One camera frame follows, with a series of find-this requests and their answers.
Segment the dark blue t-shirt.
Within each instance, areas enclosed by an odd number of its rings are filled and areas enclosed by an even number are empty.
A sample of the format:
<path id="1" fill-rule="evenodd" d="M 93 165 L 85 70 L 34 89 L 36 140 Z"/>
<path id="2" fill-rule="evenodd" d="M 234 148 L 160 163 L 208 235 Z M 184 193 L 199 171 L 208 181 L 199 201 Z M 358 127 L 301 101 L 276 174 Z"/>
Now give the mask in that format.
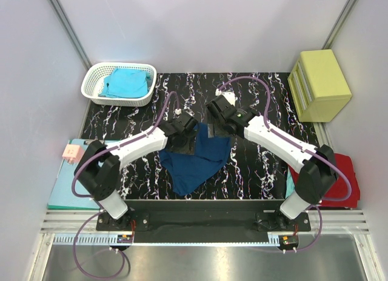
<path id="1" fill-rule="evenodd" d="M 193 154 L 161 150 L 159 158 L 172 178 L 173 192 L 188 195 L 214 176 L 227 163 L 230 141 L 229 137 L 208 137 L 208 126 L 200 123 Z"/>

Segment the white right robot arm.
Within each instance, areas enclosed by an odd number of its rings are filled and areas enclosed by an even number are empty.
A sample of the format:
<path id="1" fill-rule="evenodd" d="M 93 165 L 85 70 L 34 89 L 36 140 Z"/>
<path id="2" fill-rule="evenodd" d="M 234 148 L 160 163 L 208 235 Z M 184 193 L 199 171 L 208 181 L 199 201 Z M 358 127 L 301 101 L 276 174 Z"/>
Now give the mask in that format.
<path id="1" fill-rule="evenodd" d="M 236 108 L 234 94 L 225 92 L 206 104 L 209 137 L 238 136 L 265 148 L 298 173 L 294 192 L 280 205 L 275 223 L 289 230 L 297 217 L 323 199 L 336 182 L 333 150 L 301 142 L 265 120 L 250 107 Z"/>

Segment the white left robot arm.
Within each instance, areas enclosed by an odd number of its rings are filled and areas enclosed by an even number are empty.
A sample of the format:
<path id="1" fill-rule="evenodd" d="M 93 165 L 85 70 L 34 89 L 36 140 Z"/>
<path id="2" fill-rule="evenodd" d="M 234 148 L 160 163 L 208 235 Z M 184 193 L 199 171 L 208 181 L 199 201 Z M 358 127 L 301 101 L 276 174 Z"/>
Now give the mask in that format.
<path id="1" fill-rule="evenodd" d="M 161 150 L 193 154 L 199 122 L 183 111 L 170 120 L 161 120 L 150 128 L 124 140 L 104 144 L 90 143 L 74 172 L 72 189 L 79 182 L 102 210 L 110 216 L 117 230 L 131 222 L 128 205 L 119 195 L 116 185 L 121 170 L 150 153 Z"/>

